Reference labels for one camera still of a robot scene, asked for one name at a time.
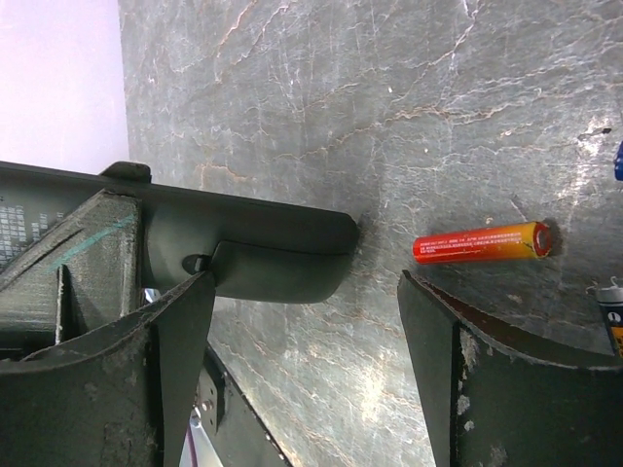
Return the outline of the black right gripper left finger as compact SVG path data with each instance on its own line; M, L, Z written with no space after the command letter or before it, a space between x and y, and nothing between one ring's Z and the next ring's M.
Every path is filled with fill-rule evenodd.
M2 465L178 465L214 299L204 271L111 324L3 362Z

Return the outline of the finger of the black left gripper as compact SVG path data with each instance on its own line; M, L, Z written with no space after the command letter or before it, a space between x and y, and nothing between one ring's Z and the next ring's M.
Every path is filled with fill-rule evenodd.
M140 302L140 200L101 191L1 272L1 342L54 345Z
M123 182L149 184L151 182L151 168L138 162L114 162L106 167L100 176Z

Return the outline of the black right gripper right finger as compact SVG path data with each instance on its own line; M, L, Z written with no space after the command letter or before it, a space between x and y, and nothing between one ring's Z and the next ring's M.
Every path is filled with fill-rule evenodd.
M437 465L621 464L620 359L527 332L408 272L397 298Z

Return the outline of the black remote control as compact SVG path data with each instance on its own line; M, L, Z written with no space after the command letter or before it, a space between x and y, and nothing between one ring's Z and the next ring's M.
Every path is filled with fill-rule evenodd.
M13 162L1 203L56 216L105 190L141 202L141 284L164 291L210 270L220 297L312 304L348 274L359 231L346 213Z

